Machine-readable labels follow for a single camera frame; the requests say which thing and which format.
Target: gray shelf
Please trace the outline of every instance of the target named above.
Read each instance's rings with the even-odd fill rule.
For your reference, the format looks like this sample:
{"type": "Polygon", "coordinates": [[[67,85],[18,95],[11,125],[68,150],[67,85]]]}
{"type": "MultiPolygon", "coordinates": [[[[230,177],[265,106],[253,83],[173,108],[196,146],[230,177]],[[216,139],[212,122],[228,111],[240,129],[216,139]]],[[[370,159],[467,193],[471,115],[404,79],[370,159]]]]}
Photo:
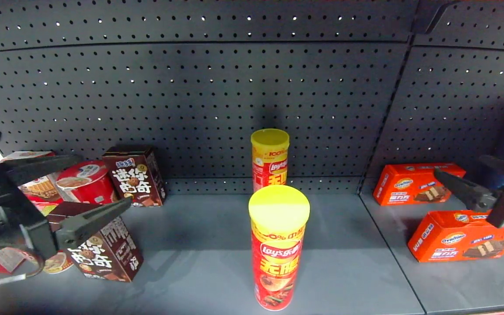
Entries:
{"type": "Polygon", "coordinates": [[[504,256],[472,262],[418,263],[406,243],[428,211],[460,210],[445,203],[381,207],[371,192],[361,198],[428,314],[475,314],[504,310],[504,256]]]}
{"type": "MultiPolygon", "coordinates": [[[[358,195],[307,195],[297,289],[280,314],[421,314],[358,195]]],[[[174,195],[122,215],[145,258],[134,283],[76,269],[0,287],[0,311],[71,314],[268,314],[250,268],[248,195],[174,195]]]]}

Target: red chip canister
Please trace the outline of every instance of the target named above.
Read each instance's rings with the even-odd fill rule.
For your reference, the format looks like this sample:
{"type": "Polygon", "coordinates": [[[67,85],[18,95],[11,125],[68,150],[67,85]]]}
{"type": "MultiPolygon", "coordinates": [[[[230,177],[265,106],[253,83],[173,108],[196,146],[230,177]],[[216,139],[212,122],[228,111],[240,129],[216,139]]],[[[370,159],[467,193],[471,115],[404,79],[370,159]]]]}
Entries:
{"type": "Polygon", "coordinates": [[[76,202],[104,205],[118,201],[108,168],[102,161],[86,161],[70,167],[60,174],[56,184],[76,202]]]}
{"type": "Polygon", "coordinates": [[[254,294],[265,309],[280,311],[293,297],[310,203],[293,187],[273,185],[252,195],[248,211],[254,294]]]}
{"type": "Polygon", "coordinates": [[[250,141],[254,192],[265,186],[284,185],[289,134],[279,129],[261,129],[252,134],[250,141]]]}

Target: product packaging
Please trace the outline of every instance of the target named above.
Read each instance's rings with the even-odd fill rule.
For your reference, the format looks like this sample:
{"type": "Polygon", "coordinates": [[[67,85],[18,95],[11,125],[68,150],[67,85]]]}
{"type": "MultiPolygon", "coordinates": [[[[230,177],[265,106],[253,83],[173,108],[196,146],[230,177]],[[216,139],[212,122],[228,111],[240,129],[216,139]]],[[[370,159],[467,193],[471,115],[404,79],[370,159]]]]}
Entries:
{"type": "MultiPolygon", "coordinates": [[[[16,151],[4,157],[0,162],[38,158],[41,156],[54,156],[52,151],[16,151]]],[[[56,187],[58,173],[48,174],[18,187],[26,198],[32,202],[60,203],[65,196],[64,192],[56,187]]]]}
{"type": "MultiPolygon", "coordinates": [[[[51,203],[51,202],[32,202],[32,203],[34,204],[36,209],[38,209],[38,211],[40,211],[40,213],[42,213],[45,217],[59,205],[59,203],[51,203]]],[[[56,231],[57,229],[59,229],[59,227],[60,226],[57,224],[50,224],[50,229],[52,229],[52,231],[56,231]]],[[[36,259],[30,256],[28,253],[24,253],[24,256],[31,263],[34,264],[38,263],[36,259]]],[[[56,255],[46,260],[46,264],[44,265],[43,270],[45,273],[54,275],[56,273],[62,273],[63,271],[66,271],[73,265],[74,263],[71,261],[71,259],[69,259],[65,253],[59,251],[56,255]]]]}
{"type": "Polygon", "coordinates": [[[420,262],[498,258],[504,255],[504,227],[486,222],[488,213],[431,211],[408,247],[420,262]]]}
{"type": "Polygon", "coordinates": [[[120,195],[133,197],[134,206],[162,206],[165,184],[152,146],[114,146],[104,153],[102,161],[120,195]]]}
{"type": "MultiPolygon", "coordinates": [[[[46,216],[50,226],[98,205],[64,202],[46,216]]],[[[112,220],[77,249],[65,251],[87,278],[132,282],[144,261],[121,217],[112,220]]]]}
{"type": "Polygon", "coordinates": [[[435,169],[458,177],[466,173],[454,163],[388,164],[372,195],[381,206],[447,201],[451,193],[434,177],[435,169]]]}
{"type": "Polygon", "coordinates": [[[12,274],[24,259],[23,252],[18,249],[11,247],[0,249],[0,273],[12,274]]]}
{"type": "Polygon", "coordinates": [[[293,297],[310,204],[299,190],[273,185],[255,192],[248,210],[254,293],[262,307],[280,311],[293,297]]]}
{"type": "Polygon", "coordinates": [[[72,201],[104,205],[118,201],[108,168],[102,161],[85,161],[62,172],[56,184],[72,201]]]}
{"type": "Polygon", "coordinates": [[[289,134],[279,129],[261,129],[250,136],[254,192],[287,183],[289,134]]]}

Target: ovaltine logo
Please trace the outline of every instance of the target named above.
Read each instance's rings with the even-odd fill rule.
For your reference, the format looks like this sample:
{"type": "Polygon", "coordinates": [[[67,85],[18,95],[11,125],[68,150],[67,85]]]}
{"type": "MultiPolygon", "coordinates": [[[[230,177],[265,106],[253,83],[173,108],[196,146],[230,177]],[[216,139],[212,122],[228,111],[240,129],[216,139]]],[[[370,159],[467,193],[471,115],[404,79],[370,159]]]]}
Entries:
{"type": "Polygon", "coordinates": [[[272,163],[272,165],[269,166],[269,172],[274,174],[274,172],[277,172],[278,170],[283,170],[286,167],[287,167],[287,160],[278,163],[272,163]]]}
{"type": "Polygon", "coordinates": [[[444,245],[452,245],[456,244],[462,240],[462,238],[466,237],[466,235],[462,232],[452,233],[451,235],[445,237],[441,240],[441,243],[444,245]]]}
{"type": "Polygon", "coordinates": [[[460,222],[464,222],[464,223],[470,222],[470,219],[468,219],[468,216],[465,214],[462,214],[462,213],[455,213],[454,219],[456,219],[456,221],[460,221],[460,222]]]}
{"type": "Polygon", "coordinates": [[[282,155],[284,153],[287,153],[287,150],[281,150],[281,151],[277,151],[277,152],[270,152],[269,155],[270,156],[278,156],[278,155],[282,155]]]}
{"type": "Polygon", "coordinates": [[[260,250],[262,254],[274,257],[275,259],[286,259],[298,252],[301,247],[301,243],[297,243],[295,246],[288,249],[281,249],[276,247],[271,247],[270,245],[262,244],[260,245],[260,250]]]}
{"type": "Polygon", "coordinates": [[[406,189],[412,184],[413,180],[411,178],[402,178],[398,183],[394,184],[394,187],[398,189],[406,189]]]}

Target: snack box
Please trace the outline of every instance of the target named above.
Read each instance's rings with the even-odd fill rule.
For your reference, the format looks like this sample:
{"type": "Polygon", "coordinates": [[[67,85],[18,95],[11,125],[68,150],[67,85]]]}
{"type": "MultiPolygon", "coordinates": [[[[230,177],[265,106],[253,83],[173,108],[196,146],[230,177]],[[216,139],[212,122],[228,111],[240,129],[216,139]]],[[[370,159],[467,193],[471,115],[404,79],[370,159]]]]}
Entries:
{"type": "Polygon", "coordinates": [[[408,247],[423,262],[498,258],[504,255],[504,227],[486,222],[488,213],[431,211],[408,247]]]}
{"type": "Polygon", "coordinates": [[[434,177],[436,168],[458,177],[466,174],[454,163],[388,164],[372,195],[381,206],[447,201],[451,193],[434,177]]]}
{"type": "Polygon", "coordinates": [[[152,146],[114,146],[104,153],[102,161],[120,197],[133,197],[136,207],[162,206],[166,197],[165,184],[152,146]]]}
{"type": "MultiPolygon", "coordinates": [[[[62,202],[46,219],[50,227],[90,211],[94,203],[62,202]]],[[[76,249],[64,251],[87,278],[132,282],[144,261],[121,217],[112,220],[76,249]]]]}
{"type": "MultiPolygon", "coordinates": [[[[52,151],[16,151],[4,157],[0,162],[38,158],[40,156],[54,156],[52,151]]],[[[64,193],[57,188],[56,179],[58,173],[48,174],[18,187],[28,200],[33,202],[60,203],[64,199],[64,193]]]]}

